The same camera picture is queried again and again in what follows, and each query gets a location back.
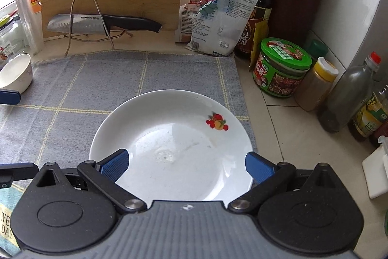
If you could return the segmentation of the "plain white bowl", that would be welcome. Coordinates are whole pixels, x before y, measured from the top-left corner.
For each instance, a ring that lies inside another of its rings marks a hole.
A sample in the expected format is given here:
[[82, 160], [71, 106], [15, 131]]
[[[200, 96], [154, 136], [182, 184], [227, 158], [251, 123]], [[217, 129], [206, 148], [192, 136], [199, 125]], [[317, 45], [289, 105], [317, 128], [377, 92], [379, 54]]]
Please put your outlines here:
[[10, 60], [0, 72], [1, 89], [24, 93], [33, 78], [31, 56], [21, 54]]

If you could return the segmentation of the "grey teal kitchen towel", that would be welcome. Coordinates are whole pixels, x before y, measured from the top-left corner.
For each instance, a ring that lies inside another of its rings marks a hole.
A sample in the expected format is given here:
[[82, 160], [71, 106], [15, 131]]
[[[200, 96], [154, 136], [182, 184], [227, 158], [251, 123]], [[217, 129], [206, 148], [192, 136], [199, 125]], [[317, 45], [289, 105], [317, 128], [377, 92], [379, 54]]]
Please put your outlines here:
[[16, 106], [1, 107], [1, 162], [74, 168], [105, 118], [126, 101], [176, 89], [209, 97], [244, 126], [255, 148], [233, 58], [113, 51], [40, 62]]

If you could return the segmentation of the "glass jar green lid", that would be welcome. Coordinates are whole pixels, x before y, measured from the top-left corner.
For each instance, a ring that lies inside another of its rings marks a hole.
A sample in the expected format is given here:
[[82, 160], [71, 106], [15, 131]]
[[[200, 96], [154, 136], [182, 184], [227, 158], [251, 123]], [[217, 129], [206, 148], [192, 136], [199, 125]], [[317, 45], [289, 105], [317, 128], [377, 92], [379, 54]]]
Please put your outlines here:
[[29, 44], [19, 18], [15, 20], [10, 15], [2, 17], [0, 46], [1, 68], [16, 56], [28, 52]]

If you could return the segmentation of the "yellow lid spice jar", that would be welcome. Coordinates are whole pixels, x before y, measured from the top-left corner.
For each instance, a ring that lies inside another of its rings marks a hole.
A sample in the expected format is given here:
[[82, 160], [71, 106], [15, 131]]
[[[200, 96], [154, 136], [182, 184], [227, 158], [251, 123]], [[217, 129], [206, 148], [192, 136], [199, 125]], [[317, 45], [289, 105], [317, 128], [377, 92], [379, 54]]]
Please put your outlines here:
[[338, 74], [332, 63], [319, 57], [294, 94], [297, 104], [307, 112], [315, 110], [330, 92]]

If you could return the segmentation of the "white container at right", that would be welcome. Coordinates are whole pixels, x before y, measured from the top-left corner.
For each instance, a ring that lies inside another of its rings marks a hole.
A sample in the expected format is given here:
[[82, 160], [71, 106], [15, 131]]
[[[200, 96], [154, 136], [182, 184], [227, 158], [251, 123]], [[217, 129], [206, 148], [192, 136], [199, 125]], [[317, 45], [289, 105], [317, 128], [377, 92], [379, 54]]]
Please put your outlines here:
[[388, 191], [387, 137], [380, 136], [378, 143], [380, 146], [362, 162], [370, 199], [375, 199]]

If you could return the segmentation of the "green lid sauce jar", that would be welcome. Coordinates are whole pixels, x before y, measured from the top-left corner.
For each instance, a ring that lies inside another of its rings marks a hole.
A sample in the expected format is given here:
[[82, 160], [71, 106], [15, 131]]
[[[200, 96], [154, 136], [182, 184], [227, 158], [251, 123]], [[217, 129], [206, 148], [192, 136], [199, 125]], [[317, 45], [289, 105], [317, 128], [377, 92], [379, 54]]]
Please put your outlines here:
[[312, 58], [300, 46], [267, 37], [261, 41], [252, 78], [268, 95], [285, 99], [294, 94], [311, 66]]

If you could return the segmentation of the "grey bottle red cap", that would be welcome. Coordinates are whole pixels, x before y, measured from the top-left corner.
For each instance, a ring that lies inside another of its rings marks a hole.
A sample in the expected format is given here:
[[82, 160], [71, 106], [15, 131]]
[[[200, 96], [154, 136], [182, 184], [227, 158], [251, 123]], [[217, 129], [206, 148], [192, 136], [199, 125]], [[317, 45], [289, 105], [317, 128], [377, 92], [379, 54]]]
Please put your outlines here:
[[361, 65], [347, 69], [317, 111], [318, 121], [331, 134], [339, 132], [367, 100], [381, 57], [370, 53]]

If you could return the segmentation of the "yellow label oil bottle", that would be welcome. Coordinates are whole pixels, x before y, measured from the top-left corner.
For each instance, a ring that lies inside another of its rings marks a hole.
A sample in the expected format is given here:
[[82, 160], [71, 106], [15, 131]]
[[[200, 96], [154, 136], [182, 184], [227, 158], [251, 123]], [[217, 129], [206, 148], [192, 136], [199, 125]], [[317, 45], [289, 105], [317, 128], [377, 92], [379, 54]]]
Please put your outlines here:
[[352, 136], [359, 142], [369, 138], [387, 121], [387, 85], [374, 91], [348, 123]]

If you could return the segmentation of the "clear plastic cup stack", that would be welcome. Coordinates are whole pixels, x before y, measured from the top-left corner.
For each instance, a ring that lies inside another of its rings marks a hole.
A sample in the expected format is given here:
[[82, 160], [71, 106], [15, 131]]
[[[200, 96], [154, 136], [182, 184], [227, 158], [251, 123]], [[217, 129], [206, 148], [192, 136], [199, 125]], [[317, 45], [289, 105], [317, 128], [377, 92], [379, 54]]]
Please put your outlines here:
[[44, 48], [41, 18], [33, 12], [30, 0], [15, 0], [30, 52], [36, 55]]

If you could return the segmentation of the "dark soy sauce bottle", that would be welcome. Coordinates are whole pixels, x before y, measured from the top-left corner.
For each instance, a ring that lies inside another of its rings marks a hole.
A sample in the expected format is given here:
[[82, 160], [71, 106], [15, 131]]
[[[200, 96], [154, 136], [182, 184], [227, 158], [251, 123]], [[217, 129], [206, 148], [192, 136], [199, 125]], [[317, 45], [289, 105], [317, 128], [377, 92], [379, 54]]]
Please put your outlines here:
[[271, 0], [258, 0], [248, 23], [241, 34], [237, 45], [234, 48], [234, 53], [237, 57], [243, 60], [251, 60], [251, 53], [254, 51], [257, 45], [255, 45], [254, 37], [257, 29], [257, 23], [263, 24], [264, 27], [259, 27], [261, 31], [263, 28], [268, 31], [268, 20], [272, 11]]

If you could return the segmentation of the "dark green lid jar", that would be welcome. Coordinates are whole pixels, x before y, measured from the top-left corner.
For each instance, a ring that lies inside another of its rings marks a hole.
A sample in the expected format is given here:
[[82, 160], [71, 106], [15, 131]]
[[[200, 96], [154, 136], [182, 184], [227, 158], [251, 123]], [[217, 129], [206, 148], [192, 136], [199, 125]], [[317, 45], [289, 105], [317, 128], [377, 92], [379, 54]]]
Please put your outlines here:
[[317, 39], [313, 39], [308, 42], [305, 47], [305, 51], [310, 55], [313, 62], [316, 62], [320, 57], [325, 58], [328, 54], [328, 47]]

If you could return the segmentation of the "white blue plastic bag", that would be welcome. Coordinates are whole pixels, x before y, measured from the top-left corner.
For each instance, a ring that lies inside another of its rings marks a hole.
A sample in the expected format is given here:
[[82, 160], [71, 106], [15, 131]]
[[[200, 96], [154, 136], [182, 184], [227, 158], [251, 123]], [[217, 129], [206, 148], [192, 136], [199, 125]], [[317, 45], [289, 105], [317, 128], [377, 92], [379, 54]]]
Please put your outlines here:
[[234, 51], [258, 0], [209, 0], [193, 15], [186, 45], [205, 55], [228, 57]]

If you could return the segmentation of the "red white package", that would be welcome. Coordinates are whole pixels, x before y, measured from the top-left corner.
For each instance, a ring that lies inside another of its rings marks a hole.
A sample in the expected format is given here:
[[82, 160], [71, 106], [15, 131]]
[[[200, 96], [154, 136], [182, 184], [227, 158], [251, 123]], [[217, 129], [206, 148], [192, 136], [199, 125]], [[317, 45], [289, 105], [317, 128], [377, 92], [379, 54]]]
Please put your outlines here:
[[174, 34], [176, 43], [188, 43], [193, 30], [193, 17], [210, 0], [184, 0], [179, 7], [178, 28]]

